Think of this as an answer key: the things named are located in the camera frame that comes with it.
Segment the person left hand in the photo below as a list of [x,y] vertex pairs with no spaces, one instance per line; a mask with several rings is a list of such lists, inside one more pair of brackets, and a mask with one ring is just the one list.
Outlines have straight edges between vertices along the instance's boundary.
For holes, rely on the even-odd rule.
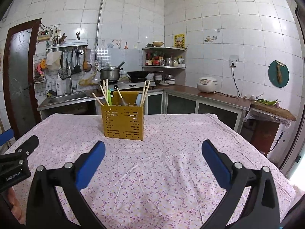
[[20,202],[16,198],[14,189],[12,187],[8,189],[7,198],[12,205],[11,213],[19,221],[20,224],[25,224],[25,214],[21,209]]

